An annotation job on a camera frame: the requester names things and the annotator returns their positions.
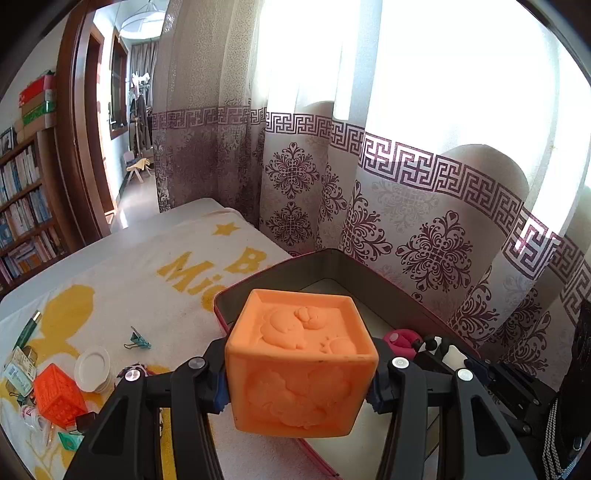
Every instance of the orange cube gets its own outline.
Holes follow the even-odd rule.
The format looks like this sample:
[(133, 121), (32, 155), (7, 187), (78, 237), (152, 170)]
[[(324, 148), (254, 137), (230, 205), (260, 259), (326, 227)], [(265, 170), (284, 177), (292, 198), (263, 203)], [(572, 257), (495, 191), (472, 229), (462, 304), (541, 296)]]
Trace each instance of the orange cube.
[(257, 289), (225, 358), (236, 428), (281, 437), (347, 435), (378, 364), (350, 297)]
[(88, 412), (76, 382), (56, 364), (50, 364), (37, 376), (33, 390), (41, 416), (63, 429)]

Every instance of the white saucer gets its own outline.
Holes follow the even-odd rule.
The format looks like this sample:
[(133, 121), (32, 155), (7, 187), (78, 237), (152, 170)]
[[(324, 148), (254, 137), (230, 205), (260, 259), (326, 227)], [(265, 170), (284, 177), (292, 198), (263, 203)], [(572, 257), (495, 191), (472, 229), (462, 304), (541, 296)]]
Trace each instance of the white saucer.
[(87, 349), (76, 360), (74, 380), (83, 392), (104, 390), (111, 372), (111, 359), (101, 346)]

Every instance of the metal screw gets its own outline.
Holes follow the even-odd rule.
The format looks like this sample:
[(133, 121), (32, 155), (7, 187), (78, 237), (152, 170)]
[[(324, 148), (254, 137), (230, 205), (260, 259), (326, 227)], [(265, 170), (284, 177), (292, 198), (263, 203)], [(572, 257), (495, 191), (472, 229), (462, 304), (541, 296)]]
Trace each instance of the metal screw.
[(202, 357), (196, 356), (189, 360), (189, 368), (192, 368), (193, 370), (199, 370), (203, 367), (205, 367), (205, 360)]
[(403, 369), (408, 367), (410, 365), (410, 362), (406, 360), (403, 356), (398, 356), (394, 360), (392, 360), (392, 364), (396, 368)]
[(125, 373), (125, 379), (128, 382), (135, 382), (139, 377), (141, 377), (141, 374), (139, 373), (139, 370), (136, 369), (127, 370)]
[(457, 377), (464, 382), (469, 382), (472, 380), (472, 378), (474, 378), (474, 374), (467, 368), (461, 368), (457, 371)]

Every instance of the teal clip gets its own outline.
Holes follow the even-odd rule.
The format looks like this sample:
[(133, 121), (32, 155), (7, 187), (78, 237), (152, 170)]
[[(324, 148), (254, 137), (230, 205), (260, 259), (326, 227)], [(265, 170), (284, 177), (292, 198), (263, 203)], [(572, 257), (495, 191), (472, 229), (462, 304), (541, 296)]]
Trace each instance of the teal clip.
[(136, 348), (136, 347), (140, 347), (140, 348), (152, 348), (152, 345), (150, 345), (150, 343), (144, 338), (142, 337), (139, 332), (131, 327), (131, 329), (134, 331), (131, 334), (131, 338), (129, 340), (131, 340), (132, 343), (125, 343), (123, 346), (127, 349), (132, 349), (132, 348)]

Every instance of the window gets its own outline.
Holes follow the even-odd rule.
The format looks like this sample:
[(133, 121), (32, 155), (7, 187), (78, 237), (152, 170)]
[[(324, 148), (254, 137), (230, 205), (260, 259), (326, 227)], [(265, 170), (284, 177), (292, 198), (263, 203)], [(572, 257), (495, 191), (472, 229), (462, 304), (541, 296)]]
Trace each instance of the window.
[(116, 138), (127, 131), (126, 75), (127, 50), (119, 42), (119, 32), (114, 29), (111, 52), (111, 138)]

